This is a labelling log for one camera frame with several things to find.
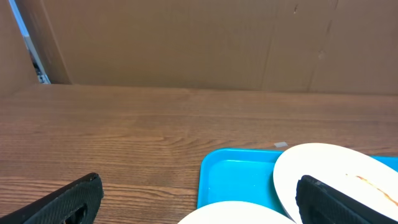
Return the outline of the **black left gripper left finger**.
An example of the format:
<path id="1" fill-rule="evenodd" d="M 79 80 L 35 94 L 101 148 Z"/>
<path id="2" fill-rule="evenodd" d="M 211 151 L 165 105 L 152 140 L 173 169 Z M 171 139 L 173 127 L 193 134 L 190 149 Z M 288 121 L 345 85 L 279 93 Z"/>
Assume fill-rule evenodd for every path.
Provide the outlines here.
<path id="1" fill-rule="evenodd" d="M 89 173 L 1 217 L 3 224 L 93 224 L 104 197 L 97 173 Z"/>

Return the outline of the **white plate with stain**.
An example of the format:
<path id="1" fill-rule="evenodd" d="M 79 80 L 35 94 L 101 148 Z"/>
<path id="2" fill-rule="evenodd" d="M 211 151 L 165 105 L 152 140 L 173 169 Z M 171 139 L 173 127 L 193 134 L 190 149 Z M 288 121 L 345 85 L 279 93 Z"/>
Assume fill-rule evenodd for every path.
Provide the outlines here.
<path id="1" fill-rule="evenodd" d="M 367 207 L 397 220 L 397 171 L 360 152 L 332 144 L 307 143 L 277 159 L 273 181 L 288 217 L 301 223 L 297 182 L 304 175 L 333 187 Z"/>

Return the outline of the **white plate near arm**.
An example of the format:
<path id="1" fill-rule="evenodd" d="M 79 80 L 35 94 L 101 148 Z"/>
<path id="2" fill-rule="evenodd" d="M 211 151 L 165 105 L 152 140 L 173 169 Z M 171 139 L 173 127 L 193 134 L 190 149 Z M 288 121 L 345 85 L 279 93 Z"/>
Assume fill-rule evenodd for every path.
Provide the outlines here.
<path id="1" fill-rule="evenodd" d="M 225 201 L 205 205 L 178 224 L 295 224 L 286 216 L 250 202 Z"/>

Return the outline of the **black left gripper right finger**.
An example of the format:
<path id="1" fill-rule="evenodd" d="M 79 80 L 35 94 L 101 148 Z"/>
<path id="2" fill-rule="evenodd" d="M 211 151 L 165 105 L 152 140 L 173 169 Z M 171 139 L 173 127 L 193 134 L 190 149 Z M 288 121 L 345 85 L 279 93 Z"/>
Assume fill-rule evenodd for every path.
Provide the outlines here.
<path id="1" fill-rule="evenodd" d="M 297 182 L 295 199 L 303 224 L 397 224 L 310 175 Z"/>

